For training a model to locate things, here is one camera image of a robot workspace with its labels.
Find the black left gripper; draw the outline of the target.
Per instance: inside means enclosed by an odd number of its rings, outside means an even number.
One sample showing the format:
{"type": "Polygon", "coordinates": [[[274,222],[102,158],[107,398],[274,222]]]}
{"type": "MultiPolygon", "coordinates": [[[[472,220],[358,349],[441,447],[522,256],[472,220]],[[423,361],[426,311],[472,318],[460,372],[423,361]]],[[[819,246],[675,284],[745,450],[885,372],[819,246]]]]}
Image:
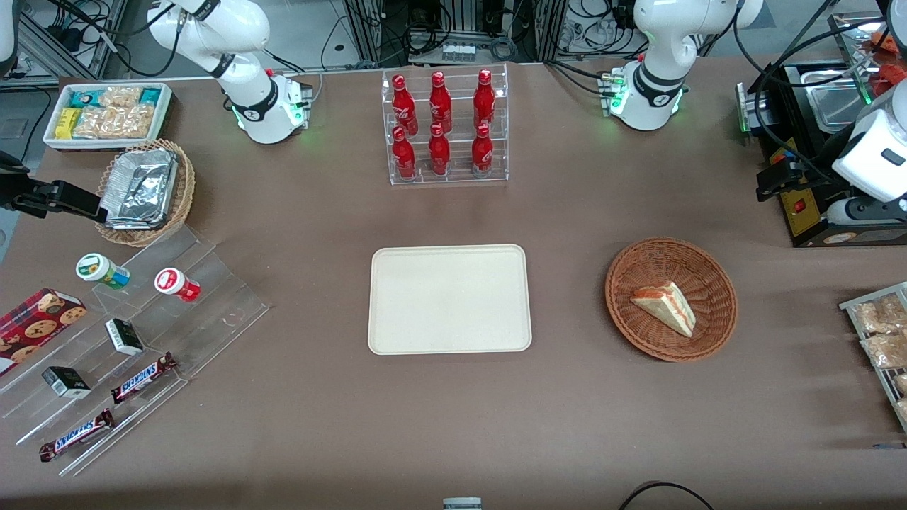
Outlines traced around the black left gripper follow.
{"type": "Polygon", "coordinates": [[[817,203],[830,205],[839,200],[852,199],[852,186],[832,168],[835,157],[800,159],[799,165],[770,165],[757,174],[757,200],[762,202],[796,188],[798,193],[812,195],[817,203]]]}

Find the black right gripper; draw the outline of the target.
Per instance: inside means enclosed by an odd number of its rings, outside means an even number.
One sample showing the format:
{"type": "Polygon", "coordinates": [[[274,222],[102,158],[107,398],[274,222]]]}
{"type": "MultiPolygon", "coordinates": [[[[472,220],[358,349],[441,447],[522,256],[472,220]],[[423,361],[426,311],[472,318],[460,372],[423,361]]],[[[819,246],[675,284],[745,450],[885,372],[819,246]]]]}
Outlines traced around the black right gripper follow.
{"type": "Polygon", "coordinates": [[[101,217],[101,198],[66,181],[43,183],[29,177],[20,159],[1,152],[1,207],[12,212],[46,215],[54,210],[82,217],[101,217]]]}

